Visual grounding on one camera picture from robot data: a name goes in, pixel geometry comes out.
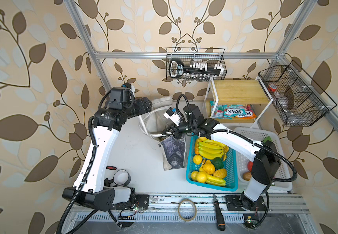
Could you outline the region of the cream canvas tote bag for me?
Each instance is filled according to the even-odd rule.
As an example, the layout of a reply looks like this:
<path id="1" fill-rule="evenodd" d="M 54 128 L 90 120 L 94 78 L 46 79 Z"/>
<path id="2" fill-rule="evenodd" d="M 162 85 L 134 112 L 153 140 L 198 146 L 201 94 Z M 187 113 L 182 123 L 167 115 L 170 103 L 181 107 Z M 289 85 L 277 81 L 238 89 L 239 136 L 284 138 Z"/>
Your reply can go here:
<path id="1" fill-rule="evenodd" d="M 185 138 L 176 139 L 166 130 L 173 124 L 170 119 L 164 117 L 166 111 L 173 106 L 172 98 L 162 97 L 153 100 L 152 103 L 152 111 L 139 117 L 140 130 L 158 143 L 165 171 L 185 168 L 187 166 Z"/>

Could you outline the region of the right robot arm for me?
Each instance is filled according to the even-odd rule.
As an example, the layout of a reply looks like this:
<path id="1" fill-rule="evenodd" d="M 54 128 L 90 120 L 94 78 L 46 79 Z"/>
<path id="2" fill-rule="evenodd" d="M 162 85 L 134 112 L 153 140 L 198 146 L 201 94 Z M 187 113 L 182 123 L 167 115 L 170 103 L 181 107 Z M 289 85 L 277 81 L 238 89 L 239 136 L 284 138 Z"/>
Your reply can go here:
<path id="1" fill-rule="evenodd" d="M 294 165 L 284 156 L 273 149 L 273 144 L 247 138 L 236 133 L 217 120 L 204 118 L 198 106 L 188 104 L 184 107 L 186 117 L 181 112 L 169 108 L 164 112 L 164 117 L 172 121 L 172 124 L 162 133 L 169 133 L 174 137 L 181 137 L 185 133 L 194 133 L 199 137 L 220 142 L 235 151 L 241 153 L 252 163 L 251 179 L 242 192 L 238 206 L 245 210 L 253 210 L 262 194 L 267 194 L 270 186 L 275 182 L 293 182 L 298 173 Z M 276 178 L 276 173 L 281 163 L 286 163 L 292 170 L 290 178 Z"/>

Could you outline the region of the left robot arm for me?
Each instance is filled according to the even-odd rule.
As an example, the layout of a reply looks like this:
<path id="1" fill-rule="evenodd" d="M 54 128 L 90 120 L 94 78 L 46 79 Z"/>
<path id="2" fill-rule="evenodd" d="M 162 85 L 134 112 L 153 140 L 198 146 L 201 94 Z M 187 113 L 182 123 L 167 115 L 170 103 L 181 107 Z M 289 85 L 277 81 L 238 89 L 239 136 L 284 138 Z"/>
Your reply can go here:
<path id="1" fill-rule="evenodd" d="M 99 103 L 97 112 L 89 118 L 88 129 L 91 145 L 82 170 L 73 186 L 63 191 L 62 197 L 69 201 L 59 220 L 56 232 L 62 233 L 63 225 L 74 204 L 92 211 L 69 233 L 75 233 L 98 211 L 111 212 L 113 205 L 131 199 L 133 189 L 126 186 L 106 186 L 105 171 L 111 149 L 126 121 L 149 113 L 152 102 L 147 98 L 135 98 L 134 87 L 124 83 L 111 88 Z"/>

